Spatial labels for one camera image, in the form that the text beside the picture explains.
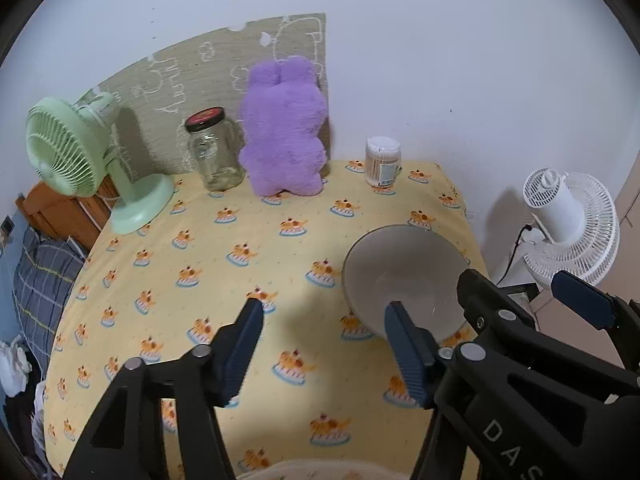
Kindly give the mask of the wall power socket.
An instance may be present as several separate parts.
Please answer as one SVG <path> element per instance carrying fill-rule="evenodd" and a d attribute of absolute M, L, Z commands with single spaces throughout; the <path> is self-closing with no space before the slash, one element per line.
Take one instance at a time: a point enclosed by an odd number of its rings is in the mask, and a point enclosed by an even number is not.
<path fill-rule="evenodd" d="M 0 224 L 0 231 L 1 231 L 1 236 L 4 240 L 7 240 L 11 236 L 14 230 L 14 226 L 15 224 L 9 216 L 6 216 L 6 218 L 2 220 Z"/>

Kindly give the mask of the leaf-pattern bowl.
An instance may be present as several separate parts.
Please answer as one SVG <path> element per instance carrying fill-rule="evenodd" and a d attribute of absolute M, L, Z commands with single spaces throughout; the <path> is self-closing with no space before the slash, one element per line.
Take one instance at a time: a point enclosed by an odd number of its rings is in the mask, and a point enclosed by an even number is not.
<path fill-rule="evenodd" d="M 349 249 L 343 292 L 350 310 L 376 336 L 386 337 L 385 309 L 399 301 L 416 326 L 443 342 L 464 324 L 457 282 L 467 268 L 445 237 L 415 226 L 382 226 Z"/>

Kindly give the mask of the wooden bed headboard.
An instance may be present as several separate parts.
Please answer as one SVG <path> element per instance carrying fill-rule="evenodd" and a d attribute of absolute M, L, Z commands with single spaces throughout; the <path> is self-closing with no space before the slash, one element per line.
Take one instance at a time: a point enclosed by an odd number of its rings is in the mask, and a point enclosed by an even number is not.
<path fill-rule="evenodd" d="M 105 177 L 98 192 L 90 197 L 62 195 L 39 182 L 26 196 L 17 196 L 15 206 L 32 228 L 52 240 L 71 237 L 83 248 L 91 249 L 117 200 L 115 185 Z"/>

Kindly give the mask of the purple plush toy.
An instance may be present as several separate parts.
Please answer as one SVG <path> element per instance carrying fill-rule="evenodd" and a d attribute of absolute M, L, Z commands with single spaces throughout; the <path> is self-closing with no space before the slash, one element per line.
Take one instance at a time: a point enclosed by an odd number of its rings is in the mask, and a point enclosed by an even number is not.
<path fill-rule="evenodd" d="M 328 102 L 308 58 L 294 55 L 250 69 L 240 105 L 240 163 L 256 195 L 314 196 L 323 190 L 326 149 L 319 133 L 326 116 Z"/>

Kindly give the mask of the green patterned wall mat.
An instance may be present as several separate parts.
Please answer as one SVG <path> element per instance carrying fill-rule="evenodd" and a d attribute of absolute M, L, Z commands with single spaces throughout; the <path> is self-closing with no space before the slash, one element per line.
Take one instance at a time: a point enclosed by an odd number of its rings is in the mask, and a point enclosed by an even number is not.
<path fill-rule="evenodd" d="M 327 92 L 323 13 L 262 18 L 183 40 L 108 77 L 78 102 L 86 104 L 100 92 L 114 96 L 120 112 L 112 144 L 131 177 L 186 174 L 196 169 L 186 118 L 221 106 L 237 122 L 250 68 L 294 55 L 314 64 L 319 86 Z"/>

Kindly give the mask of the white crumpled cloth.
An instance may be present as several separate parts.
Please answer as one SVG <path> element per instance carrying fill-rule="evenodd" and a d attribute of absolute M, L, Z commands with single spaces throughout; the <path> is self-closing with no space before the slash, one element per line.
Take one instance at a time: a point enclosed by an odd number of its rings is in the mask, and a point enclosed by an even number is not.
<path fill-rule="evenodd" d="M 26 352 L 21 346 L 23 337 L 17 335 L 9 344 L 0 342 L 0 380 L 1 387 L 9 398 L 26 390 L 32 364 L 28 362 Z"/>

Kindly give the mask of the white fan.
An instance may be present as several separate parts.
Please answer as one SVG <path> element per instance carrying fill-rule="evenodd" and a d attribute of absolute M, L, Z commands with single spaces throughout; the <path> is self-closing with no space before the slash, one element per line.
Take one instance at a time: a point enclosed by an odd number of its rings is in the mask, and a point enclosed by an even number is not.
<path fill-rule="evenodd" d="M 612 269 L 620 248 L 620 220 L 613 197 L 595 177 L 552 168 L 533 171 L 523 184 L 539 232 L 524 263 L 544 288 L 567 271 L 596 286 Z"/>

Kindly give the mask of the green desk fan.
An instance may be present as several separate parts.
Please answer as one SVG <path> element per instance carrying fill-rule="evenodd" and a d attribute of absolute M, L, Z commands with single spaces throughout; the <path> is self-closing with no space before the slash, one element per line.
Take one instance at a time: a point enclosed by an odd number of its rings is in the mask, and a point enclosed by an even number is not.
<path fill-rule="evenodd" d="M 108 92 L 75 104 L 48 96 L 27 114 L 26 151 L 40 179 L 62 195 L 89 198 L 109 177 L 118 193 L 112 229 L 128 234 L 160 214 L 174 196 L 175 183 L 166 174 L 128 176 L 111 140 L 118 115 L 119 104 Z"/>

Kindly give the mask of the glass jar with lid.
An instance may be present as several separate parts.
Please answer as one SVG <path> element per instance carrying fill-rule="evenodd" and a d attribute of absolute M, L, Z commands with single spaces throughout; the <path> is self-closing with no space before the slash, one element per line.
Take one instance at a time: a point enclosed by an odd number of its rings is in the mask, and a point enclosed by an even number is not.
<path fill-rule="evenodd" d="M 244 146 L 242 129 L 221 106 L 200 110 L 184 123 L 189 148 L 205 187 L 224 192 L 242 183 L 245 171 L 239 154 Z"/>

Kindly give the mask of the yellow cartoon tablecloth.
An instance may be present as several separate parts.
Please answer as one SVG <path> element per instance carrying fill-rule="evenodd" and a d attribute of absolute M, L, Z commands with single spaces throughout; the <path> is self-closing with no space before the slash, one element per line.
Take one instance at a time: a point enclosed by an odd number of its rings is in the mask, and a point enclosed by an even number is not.
<path fill-rule="evenodd" d="M 239 474 L 281 460 L 361 460 L 406 474 L 424 438 L 390 347 L 352 314 L 344 258 L 389 224 L 435 232 L 484 264 L 462 196 L 438 165 L 408 164 L 389 191 L 356 162 L 334 162 L 314 197 L 209 193 L 180 176 L 167 208 L 137 234 L 105 229 L 66 304 L 47 372 L 46 453 L 66 468 L 126 359 L 177 359 L 212 340 L 250 298 L 265 325 L 240 394 L 217 413 Z"/>

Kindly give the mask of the cotton swab container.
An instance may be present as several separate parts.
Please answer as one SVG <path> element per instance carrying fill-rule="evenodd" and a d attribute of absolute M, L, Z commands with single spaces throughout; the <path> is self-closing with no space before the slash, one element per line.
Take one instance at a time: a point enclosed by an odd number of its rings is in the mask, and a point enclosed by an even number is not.
<path fill-rule="evenodd" d="M 366 142 L 364 177 L 375 188 L 389 188 L 401 165 L 400 143 L 388 136 L 371 136 Z"/>

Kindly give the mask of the blue plaid pillow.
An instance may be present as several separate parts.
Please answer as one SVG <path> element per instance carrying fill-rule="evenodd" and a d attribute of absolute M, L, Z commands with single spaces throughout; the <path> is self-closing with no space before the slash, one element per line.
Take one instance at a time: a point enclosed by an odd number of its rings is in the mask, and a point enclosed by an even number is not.
<path fill-rule="evenodd" d="M 31 226 L 22 240 L 12 298 L 21 335 L 45 375 L 58 324 L 88 252 L 73 237 L 52 240 Z"/>

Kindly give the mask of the dark clothes pile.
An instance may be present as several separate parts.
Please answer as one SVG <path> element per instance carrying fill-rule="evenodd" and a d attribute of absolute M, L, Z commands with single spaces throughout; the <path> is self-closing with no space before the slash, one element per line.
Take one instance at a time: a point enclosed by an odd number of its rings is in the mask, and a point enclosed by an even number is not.
<path fill-rule="evenodd" d="M 32 436 L 32 415 L 34 414 L 36 386 L 29 384 L 16 396 L 6 396 L 2 402 L 1 414 L 6 428 L 28 466 L 38 479 L 50 477 L 48 466 L 43 463 L 38 446 Z"/>

